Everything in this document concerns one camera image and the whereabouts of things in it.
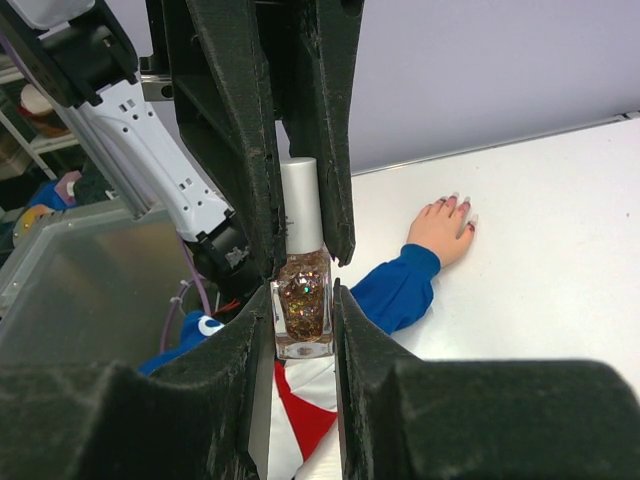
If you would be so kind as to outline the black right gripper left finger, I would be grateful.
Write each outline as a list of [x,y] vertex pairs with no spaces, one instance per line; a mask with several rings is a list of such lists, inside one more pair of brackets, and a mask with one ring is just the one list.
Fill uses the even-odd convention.
[[266,287],[148,376],[118,362],[5,366],[5,479],[262,479],[273,372]]

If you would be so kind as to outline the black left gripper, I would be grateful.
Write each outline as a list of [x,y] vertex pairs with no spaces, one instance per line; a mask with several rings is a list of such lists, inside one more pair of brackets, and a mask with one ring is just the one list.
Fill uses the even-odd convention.
[[149,1],[147,72],[168,75],[180,136],[235,210],[265,278],[284,253],[275,124],[317,160],[325,244],[355,250],[349,119],[361,1]]

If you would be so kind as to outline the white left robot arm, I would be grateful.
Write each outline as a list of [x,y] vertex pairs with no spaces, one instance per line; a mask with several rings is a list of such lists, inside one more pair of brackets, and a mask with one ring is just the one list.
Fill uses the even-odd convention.
[[332,258],[355,249],[349,115],[360,1],[151,1],[154,51],[137,54],[103,1],[5,1],[1,32],[56,104],[116,146],[165,205],[179,235],[221,279],[214,239],[243,231],[239,271],[271,279],[284,266],[283,163],[317,166]]

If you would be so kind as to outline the mannequin hand painted nails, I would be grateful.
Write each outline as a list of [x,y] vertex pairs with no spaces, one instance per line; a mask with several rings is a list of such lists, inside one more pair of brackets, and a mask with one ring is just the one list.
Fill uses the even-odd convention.
[[474,239],[477,219],[470,217],[471,200],[457,193],[426,205],[411,223],[406,243],[433,253],[442,268],[460,260]]

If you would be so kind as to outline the glitter nail polish bottle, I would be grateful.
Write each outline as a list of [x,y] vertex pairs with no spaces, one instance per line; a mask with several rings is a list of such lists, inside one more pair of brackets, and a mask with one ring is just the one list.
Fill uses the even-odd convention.
[[290,255],[270,282],[276,355],[306,360],[334,353],[331,258],[324,249]]

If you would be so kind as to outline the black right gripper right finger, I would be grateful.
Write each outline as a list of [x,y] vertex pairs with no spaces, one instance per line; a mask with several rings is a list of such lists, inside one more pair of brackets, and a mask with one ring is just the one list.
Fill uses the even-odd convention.
[[[333,290],[336,356],[340,287]],[[393,365],[402,438],[391,457],[375,455],[365,479],[638,477],[639,404],[610,366],[424,361],[406,351]]]

